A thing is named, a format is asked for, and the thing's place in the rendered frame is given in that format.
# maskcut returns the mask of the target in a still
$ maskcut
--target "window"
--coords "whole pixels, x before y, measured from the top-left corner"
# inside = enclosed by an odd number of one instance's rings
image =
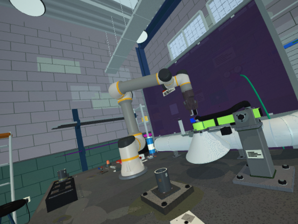
[[[209,0],[206,7],[212,23],[216,24],[240,3],[242,3],[242,0]]]
[[[168,49],[172,60],[198,40],[207,30],[208,26],[204,15],[202,11],[198,11],[169,41]]]

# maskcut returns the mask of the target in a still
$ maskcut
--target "ceiling light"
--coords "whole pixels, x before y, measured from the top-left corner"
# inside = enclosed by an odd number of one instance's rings
[[[148,34],[147,32],[144,30],[142,32],[142,34],[140,35],[140,37],[138,38],[138,40],[136,41],[137,44],[143,43],[145,40],[147,40]]]
[[[46,6],[41,0],[10,0],[11,4],[20,12],[33,17],[42,16]]]

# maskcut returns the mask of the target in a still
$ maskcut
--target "green hose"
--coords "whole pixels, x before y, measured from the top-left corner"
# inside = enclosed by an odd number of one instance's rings
[[[248,79],[245,75],[240,75],[240,76],[243,76],[243,77],[246,78],[246,80],[249,82],[249,84],[251,85],[251,87],[252,87],[254,93],[257,95],[257,97],[258,97],[258,99],[259,99],[259,101],[260,101],[260,103],[261,103],[261,105],[262,105],[262,107],[263,107],[265,113],[267,114],[268,119],[271,119],[271,117],[270,117],[270,115],[268,114],[268,112],[267,112],[267,110],[266,110],[266,108],[265,108],[265,106],[264,106],[264,104],[263,104],[263,102],[262,102],[262,100],[261,100],[259,94],[257,93],[257,91],[255,90],[255,88],[253,87],[252,83],[249,81],[249,79]]]

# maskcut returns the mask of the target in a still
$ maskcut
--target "dark purple board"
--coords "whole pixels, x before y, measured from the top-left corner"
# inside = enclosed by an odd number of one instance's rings
[[[226,110],[247,100],[254,108],[260,101],[268,113],[279,114],[298,109],[298,101],[267,26],[254,1],[214,30],[201,43],[169,67],[172,75],[186,69],[198,101],[198,115]],[[163,97],[162,87],[144,89],[154,136],[193,129],[189,112],[183,106],[179,87]]]

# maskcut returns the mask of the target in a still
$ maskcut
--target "robot end effector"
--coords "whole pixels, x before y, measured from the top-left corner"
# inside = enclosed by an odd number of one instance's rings
[[[169,88],[173,88],[176,86],[180,86],[183,99],[184,99],[184,102],[183,102],[184,107],[189,111],[191,116],[194,115],[193,111],[198,108],[198,102],[194,99],[195,95],[194,95],[194,91],[192,89],[187,71],[180,70],[177,72],[177,75],[175,77],[172,77],[171,72],[168,69],[164,68],[160,70],[159,78],[162,81],[167,81],[170,83],[168,85],[166,84],[162,85],[164,90],[167,90]]]

